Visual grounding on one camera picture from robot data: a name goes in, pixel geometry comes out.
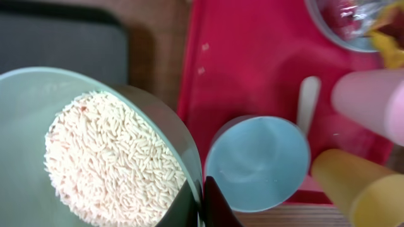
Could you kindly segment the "white rice pile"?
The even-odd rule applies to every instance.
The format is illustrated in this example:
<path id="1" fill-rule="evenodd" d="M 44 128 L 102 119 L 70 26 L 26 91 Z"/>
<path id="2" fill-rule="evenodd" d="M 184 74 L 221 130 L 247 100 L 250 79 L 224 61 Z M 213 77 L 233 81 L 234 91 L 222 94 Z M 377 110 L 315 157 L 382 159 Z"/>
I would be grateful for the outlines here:
<path id="1" fill-rule="evenodd" d="M 44 158 L 61 202 L 93 226 L 155 226 L 186 181 L 157 132 L 105 91 L 56 113 Z"/>

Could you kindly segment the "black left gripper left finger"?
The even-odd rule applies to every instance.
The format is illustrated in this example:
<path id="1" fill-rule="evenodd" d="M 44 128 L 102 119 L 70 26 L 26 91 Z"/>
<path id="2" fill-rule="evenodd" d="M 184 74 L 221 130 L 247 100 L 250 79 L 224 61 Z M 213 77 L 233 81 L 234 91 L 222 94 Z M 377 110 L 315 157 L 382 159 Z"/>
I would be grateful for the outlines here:
<path id="1" fill-rule="evenodd" d="M 198 207 L 187 182 L 156 227 L 198 227 Z"/>

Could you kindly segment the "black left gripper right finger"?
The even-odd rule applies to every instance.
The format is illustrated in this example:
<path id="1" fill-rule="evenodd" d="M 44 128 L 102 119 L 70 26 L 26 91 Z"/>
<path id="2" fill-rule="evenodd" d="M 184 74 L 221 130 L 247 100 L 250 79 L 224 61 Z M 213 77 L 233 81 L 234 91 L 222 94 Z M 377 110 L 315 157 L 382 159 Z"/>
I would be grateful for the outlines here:
<path id="1" fill-rule="evenodd" d="M 243 227 L 211 176 L 204 184 L 203 209 L 206 227 Z"/>

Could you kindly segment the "red foil wrapper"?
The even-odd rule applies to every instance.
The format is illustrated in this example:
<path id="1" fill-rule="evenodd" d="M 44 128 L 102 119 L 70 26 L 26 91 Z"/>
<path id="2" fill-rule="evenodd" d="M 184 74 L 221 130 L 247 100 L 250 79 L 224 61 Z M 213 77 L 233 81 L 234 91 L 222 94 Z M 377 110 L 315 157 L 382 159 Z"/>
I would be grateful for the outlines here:
<path id="1" fill-rule="evenodd" d="M 342 40 L 366 37 L 383 6 L 376 0 L 317 0 L 316 3 L 327 26 Z"/>

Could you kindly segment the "yellow plastic cup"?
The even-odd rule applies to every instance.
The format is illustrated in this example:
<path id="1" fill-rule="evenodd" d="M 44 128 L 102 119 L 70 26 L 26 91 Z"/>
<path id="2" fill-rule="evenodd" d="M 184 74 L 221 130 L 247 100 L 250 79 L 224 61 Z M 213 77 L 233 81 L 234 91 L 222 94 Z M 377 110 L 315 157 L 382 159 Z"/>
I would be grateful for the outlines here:
<path id="1" fill-rule="evenodd" d="M 311 174 L 354 227 L 403 225 L 403 174 L 340 149 L 321 153 Z"/>

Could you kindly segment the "pink plastic cup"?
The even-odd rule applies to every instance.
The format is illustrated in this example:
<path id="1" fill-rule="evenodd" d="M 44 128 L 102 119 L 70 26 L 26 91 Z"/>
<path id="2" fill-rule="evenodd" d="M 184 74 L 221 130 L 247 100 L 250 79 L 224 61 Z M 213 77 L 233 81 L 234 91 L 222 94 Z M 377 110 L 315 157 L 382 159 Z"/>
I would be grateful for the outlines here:
<path id="1" fill-rule="evenodd" d="M 331 94 L 337 112 L 403 145 L 403 69 L 349 73 L 338 80 Z"/>

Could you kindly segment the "yellow foil wrapper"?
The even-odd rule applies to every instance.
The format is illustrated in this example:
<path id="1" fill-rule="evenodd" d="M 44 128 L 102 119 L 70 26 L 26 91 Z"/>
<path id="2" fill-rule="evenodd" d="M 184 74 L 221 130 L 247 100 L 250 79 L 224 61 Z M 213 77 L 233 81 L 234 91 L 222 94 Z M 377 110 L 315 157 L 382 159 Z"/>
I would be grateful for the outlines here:
<path id="1" fill-rule="evenodd" d="M 368 31 L 385 68 L 403 68 L 403 0 L 385 6 Z"/>

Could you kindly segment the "light blue bowl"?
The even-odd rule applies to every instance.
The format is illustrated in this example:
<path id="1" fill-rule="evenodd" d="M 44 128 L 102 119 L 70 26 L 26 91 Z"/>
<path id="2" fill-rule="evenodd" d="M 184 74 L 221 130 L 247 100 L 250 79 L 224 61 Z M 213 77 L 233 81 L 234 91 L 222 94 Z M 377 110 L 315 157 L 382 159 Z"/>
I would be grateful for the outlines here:
<path id="1" fill-rule="evenodd" d="M 306 135 L 289 120 L 245 115 L 215 134 L 204 174 L 213 177 L 232 210 L 275 207 L 302 185 L 311 150 Z"/>

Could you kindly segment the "mint green bowl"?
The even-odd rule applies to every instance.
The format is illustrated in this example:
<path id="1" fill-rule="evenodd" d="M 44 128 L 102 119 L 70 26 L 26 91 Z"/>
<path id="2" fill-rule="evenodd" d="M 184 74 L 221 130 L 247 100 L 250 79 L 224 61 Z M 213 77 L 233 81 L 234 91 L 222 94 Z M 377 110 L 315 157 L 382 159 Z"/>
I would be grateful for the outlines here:
<path id="1" fill-rule="evenodd" d="M 45 172 L 45 133 L 75 97 L 106 91 L 137 111 L 172 150 L 198 207 L 203 176 L 196 144 L 178 115 L 152 94 L 129 85 L 107 86 L 72 71 L 26 67 L 1 75 L 1 225 L 81 227 L 55 195 Z"/>

